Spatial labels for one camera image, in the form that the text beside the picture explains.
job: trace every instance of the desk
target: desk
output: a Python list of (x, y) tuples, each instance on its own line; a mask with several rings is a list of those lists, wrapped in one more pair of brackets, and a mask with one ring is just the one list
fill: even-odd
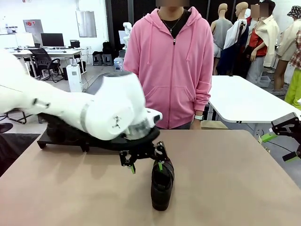
[(227, 122), (255, 123), (256, 138), (259, 124), (270, 124), (292, 112), (301, 115), (297, 108), (239, 76), (213, 76), (210, 94), (209, 120), (214, 109)]
[(247, 131), (166, 130), (159, 140), (175, 168), (167, 211), (152, 209), (152, 160), (137, 161), (132, 175), (117, 154), (50, 145), (42, 151), (34, 142), (0, 178), (0, 222), (300, 226), (300, 189)]
[[(81, 50), (62, 49), (61, 52), (47, 52), (47, 53), (49, 54), (49, 56), (51, 58), (72, 58), (73, 60), (75, 59), (74, 58), (75, 55), (80, 55), (80, 60), (81, 60), (81, 64), (82, 64), (81, 66), (82, 66), (82, 68), (84, 68)], [(32, 65), (34, 77), (35, 78), (37, 77), (36, 71), (35, 71), (34, 66), (33, 66), (31, 51), (29, 51), (29, 50), (20, 50), (20, 52), (16, 51), (16, 52), (13, 52), (11, 54), (13, 54), (17, 58), (30, 58), (30, 63)]]

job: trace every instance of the white watch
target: white watch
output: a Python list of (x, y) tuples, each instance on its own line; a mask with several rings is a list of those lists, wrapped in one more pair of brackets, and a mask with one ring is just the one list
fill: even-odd
[(204, 120), (204, 116), (203, 116), (203, 115), (202, 115), (202, 116), (195, 115), (195, 116), (194, 116), (194, 119), (203, 121), (203, 120)]

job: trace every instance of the chair armrest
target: chair armrest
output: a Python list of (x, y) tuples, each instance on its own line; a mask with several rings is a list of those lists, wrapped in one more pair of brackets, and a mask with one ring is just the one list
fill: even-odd
[(51, 62), (50, 62), (50, 64), (47, 66), (47, 69), (49, 70), (50, 69), (50, 67), (51, 67), (51, 65), (55, 62), (55, 61), (58, 61), (57, 62), (57, 65), (60, 65), (60, 62), (61, 62), (61, 60), (60, 59), (53, 59)]

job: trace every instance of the plaid shirt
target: plaid shirt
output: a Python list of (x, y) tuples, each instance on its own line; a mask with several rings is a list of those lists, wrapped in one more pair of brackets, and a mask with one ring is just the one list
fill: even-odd
[(297, 50), (290, 60), (290, 64), (301, 70), (301, 30), (297, 33), (296, 38)]

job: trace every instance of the pink hoodie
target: pink hoodie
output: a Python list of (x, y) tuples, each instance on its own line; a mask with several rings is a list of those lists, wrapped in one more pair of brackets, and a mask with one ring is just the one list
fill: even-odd
[(163, 113), (157, 126), (172, 129), (193, 120), (210, 98), (213, 36), (208, 22), (192, 7), (176, 39), (158, 9), (133, 26), (124, 61), (138, 75), (146, 107)]

